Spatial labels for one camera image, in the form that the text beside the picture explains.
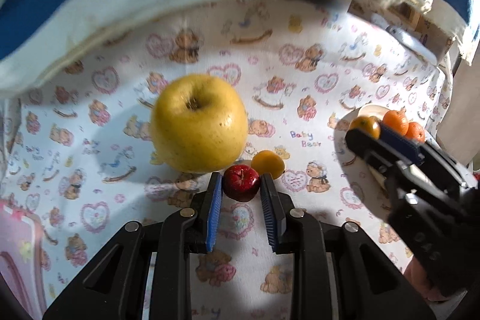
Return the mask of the right human hand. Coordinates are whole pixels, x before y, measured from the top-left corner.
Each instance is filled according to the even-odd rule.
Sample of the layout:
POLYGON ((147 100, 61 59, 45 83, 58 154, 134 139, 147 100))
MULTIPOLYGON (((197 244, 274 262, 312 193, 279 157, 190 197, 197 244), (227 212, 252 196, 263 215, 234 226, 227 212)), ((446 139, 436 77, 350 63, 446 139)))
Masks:
POLYGON ((421 263, 419 263, 416 257, 412 257, 403 273, 403 276, 427 301, 447 301, 455 296, 455 293, 451 294, 450 296, 445 296, 437 287, 434 287, 428 280, 425 269, 422 267, 421 263))

